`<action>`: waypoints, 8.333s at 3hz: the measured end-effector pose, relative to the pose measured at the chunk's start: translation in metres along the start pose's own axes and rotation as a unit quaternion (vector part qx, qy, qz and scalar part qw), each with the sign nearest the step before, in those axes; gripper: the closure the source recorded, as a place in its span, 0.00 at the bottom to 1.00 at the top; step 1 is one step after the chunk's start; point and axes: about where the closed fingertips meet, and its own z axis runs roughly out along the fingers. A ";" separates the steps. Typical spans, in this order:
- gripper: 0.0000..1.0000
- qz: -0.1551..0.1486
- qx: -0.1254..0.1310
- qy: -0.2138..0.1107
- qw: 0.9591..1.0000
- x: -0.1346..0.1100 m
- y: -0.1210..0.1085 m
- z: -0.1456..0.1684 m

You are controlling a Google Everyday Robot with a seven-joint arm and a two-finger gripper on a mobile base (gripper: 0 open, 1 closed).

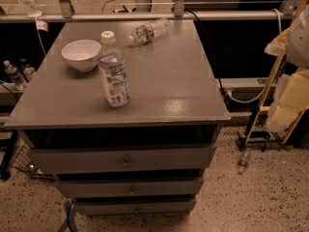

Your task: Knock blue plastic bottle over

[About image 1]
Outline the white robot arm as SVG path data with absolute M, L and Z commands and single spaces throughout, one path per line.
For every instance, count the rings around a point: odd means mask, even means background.
M 273 56 L 284 53 L 287 62 L 297 67 L 293 74 L 279 77 L 274 102 L 267 113 L 267 130 L 282 132 L 309 106 L 309 6 L 266 46 L 265 53 Z

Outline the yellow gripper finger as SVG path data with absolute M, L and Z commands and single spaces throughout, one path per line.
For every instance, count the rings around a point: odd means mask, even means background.
M 309 70 L 282 74 L 276 84 L 274 101 L 267 113 L 266 127 L 271 132 L 286 130 L 299 113 L 309 107 Z
M 265 53 L 272 56 L 279 56 L 286 53 L 286 43 L 289 34 L 289 28 L 282 31 L 265 48 Z

